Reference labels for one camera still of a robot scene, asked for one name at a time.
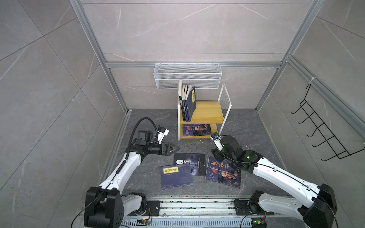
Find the dark portrait book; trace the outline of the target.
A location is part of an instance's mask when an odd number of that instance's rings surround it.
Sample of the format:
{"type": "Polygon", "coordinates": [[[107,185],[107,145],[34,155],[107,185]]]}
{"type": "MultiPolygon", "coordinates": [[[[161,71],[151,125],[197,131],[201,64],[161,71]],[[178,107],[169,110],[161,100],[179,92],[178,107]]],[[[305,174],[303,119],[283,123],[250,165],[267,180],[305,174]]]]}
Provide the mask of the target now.
{"type": "Polygon", "coordinates": [[[219,162],[212,156],[208,158],[205,178],[234,188],[241,187],[240,171],[235,170],[229,162],[219,162]]]}
{"type": "Polygon", "coordinates": [[[209,123],[183,124],[183,137],[207,136],[211,135],[211,125],[209,123]]]}

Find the blue book yellow label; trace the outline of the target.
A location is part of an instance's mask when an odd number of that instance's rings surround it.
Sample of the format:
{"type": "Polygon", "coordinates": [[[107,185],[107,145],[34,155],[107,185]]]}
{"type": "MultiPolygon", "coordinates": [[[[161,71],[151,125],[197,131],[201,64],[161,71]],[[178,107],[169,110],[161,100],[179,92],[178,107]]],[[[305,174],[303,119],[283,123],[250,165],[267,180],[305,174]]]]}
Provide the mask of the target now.
{"type": "Polygon", "coordinates": [[[194,86],[189,85],[189,96],[188,96],[188,105],[189,105],[189,117],[190,121],[192,120],[192,116],[194,111],[196,110],[196,96],[195,96],[196,89],[194,86]]]}

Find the dark book pages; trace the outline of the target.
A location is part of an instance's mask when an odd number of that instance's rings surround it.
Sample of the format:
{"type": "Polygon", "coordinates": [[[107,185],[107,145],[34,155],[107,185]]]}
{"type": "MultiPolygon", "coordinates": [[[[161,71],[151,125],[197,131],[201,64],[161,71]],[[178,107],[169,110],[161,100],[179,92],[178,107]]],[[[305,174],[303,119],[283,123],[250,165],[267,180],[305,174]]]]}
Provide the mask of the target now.
{"type": "Polygon", "coordinates": [[[182,86],[182,115],[183,115],[183,121],[187,122],[187,111],[186,111],[186,85],[182,86]]]}

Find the navy book yin-yang cover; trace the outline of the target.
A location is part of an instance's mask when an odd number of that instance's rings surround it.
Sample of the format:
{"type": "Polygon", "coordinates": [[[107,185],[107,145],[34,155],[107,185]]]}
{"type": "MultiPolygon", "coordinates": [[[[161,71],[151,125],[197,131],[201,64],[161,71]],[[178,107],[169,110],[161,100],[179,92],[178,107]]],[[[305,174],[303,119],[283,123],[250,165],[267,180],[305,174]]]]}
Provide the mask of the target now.
{"type": "Polygon", "coordinates": [[[189,105],[188,105],[188,96],[189,96],[189,86],[188,85],[186,85],[186,111],[187,111],[187,118],[188,118],[188,120],[187,120],[187,122],[189,122],[190,121],[190,117],[189,117],[189,105]]]}

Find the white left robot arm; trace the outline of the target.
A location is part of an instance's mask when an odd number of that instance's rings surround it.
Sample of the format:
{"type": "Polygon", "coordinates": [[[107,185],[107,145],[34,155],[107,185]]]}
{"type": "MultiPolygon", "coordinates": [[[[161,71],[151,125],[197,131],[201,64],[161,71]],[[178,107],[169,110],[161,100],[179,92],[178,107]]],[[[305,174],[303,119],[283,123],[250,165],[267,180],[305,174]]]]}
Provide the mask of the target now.
{"type": "Polygon", "coordinates": [[[135,169],[149,154],[169,156],[180,148],[164,143],[169,130],[158,128],[155,133],[139,131],[131,141],[124,157],[114,171],[98,187],[86,192],[84,226],[88,228],[118,228],[130,213],[145,214],[146,196],[143,193],[123,195],[123,190],[135,169]]]}

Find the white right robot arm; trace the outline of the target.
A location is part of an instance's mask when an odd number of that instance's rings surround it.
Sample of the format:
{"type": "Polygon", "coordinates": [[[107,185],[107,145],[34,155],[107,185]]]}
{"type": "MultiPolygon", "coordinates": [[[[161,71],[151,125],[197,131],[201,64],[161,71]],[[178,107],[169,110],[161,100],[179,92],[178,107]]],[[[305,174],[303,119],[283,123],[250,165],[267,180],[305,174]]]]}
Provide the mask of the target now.
{"type": "Polygon", "coordinates": [[[310,228],[330,228],[337,225],[337,203],[333,188],[320,186],[281,169],[263,155],[244,150],[230,135],[211,135],[215,148],[211,150],[218,162],[228,161],[234,170],[247,171],[261,177],[289,194],[274,196],[255,191],[247,202],[249,214],[269,212],[297,218],[310,228]]]}

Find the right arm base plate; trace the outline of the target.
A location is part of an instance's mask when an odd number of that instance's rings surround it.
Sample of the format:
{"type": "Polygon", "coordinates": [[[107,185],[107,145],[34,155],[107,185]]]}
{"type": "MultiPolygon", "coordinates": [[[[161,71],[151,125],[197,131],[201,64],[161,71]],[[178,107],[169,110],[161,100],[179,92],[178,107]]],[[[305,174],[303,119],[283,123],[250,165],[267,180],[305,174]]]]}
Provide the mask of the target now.
{"type": "Polygon", "coordinates": [[[264,211],[257,202],[235,199],[233,201],[237,216],[271,216],[274,212],[264,211]]]}

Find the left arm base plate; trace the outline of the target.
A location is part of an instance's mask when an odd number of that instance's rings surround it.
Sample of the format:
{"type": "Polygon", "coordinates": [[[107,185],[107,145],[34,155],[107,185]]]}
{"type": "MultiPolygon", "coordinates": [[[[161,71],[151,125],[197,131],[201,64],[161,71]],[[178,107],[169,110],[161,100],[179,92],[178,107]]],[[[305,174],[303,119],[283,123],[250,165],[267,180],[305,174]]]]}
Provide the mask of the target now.
{"type": "Polygon", "coordinates": [[[147,200],[142,202],[142,209],[139,216],[159,216],[161,202],[158,200],[147,200]]]}

